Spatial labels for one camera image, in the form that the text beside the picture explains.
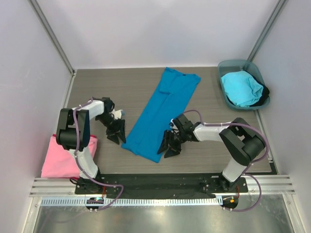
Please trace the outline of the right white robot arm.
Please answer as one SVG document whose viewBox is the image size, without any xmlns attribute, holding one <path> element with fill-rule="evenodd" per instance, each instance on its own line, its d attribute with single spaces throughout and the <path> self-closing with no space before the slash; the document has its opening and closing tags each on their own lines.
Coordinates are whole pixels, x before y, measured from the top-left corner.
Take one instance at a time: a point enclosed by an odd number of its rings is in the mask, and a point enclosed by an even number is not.
<svg viewBox="0 0 311 233">
<path fill-rule="evenodd" d="M 232 122 L 208 124 L 205 122 L 192 123 L 184 114 L 180 114 L 170 122 L 170 128 L 164 131 L 163 139 L 157 151 L 165 153 L 164 157 L 177 156 L 181 145 L 186 142 L 219 141 L 227 148 L 231 159 L 219 175 L 219 186 L 225 192 L 232 191 L 238 179 L 249 167 L 259 161 L 257 156 L 270 149 L 264 135 L 251 127 L 243 118 Z"/>
</svg>

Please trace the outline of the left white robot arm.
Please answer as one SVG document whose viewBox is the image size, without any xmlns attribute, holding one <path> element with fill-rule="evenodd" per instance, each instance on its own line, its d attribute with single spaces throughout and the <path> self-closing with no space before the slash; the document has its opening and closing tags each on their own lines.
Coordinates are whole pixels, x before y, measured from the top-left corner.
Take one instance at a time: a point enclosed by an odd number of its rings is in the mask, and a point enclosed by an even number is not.
<svg viewBox="0 0 311 233">
<path fill-rule="evenodd" d="M 88 147 L 90 123 L 94 119 L 106 127 L 106 137 L 116 143 L 126 142 L 123 110 L 116 110 L 114 102 L 107 97 L 91 98 L 75 108 L 60 110 L 56 130 L 56 142 L 67 150 L 79 169 L 74 182 L 76 194 L 99 194 L 104 190 L 100 169 L 93 161 Z"/>
</svg>

